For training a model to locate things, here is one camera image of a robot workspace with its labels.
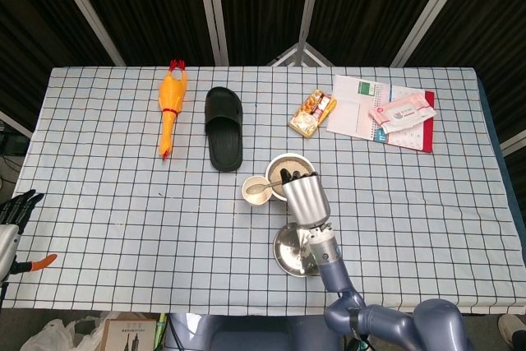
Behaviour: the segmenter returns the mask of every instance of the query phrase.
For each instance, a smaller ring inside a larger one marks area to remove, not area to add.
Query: open notebook
[[[431,107],[435,106],[433,92],[354,77],[335,76],[332,95],[337,104],[329,116],[327,131],[432,152],[433,118],[409,129],[386,135],[369,116],[369,110],[375,107],[417,93],[423,94]]]

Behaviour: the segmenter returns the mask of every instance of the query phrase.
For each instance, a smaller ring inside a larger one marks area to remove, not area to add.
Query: rubber chicken
[[[181,80],[172,76],[175,68],[181,69]],[[173,124],[182,110],[182,100],[187,93],[187,73],[184,61],[172,61],[168,74],[159,87],[159,106],[163,111],[163,134],[159,143],[159,155],[165,160],[172,152]]]

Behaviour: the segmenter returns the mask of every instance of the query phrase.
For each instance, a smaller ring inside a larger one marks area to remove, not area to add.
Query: plastic bag
[[[62,320],[50,321],[37,335],[27,340],[20,351],[97,351],[104,333],[106,320],[115,319],[118,312],[103,313],[100,318],[88,317],[80,321],[95,320],[95,329],[90,335],[82,337],[81,342],[75,347],[75,324],[80,321],[70,322],[66,327]]]

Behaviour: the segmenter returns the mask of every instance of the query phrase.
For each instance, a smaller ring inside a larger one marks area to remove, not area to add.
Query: black slipper
[[[220,172],[232,172],[243,161],[243,109],[231,90],[216,86],[206,94],[205,130],[210,162]]]

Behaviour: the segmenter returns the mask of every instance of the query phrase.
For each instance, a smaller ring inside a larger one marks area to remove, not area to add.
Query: pink wet wipes package
[[[369,111],[369,115],[385,133],[391,133],[414,127],[428,118],[435,117],[436,111],[424,95],[413,94],[376,107]]]

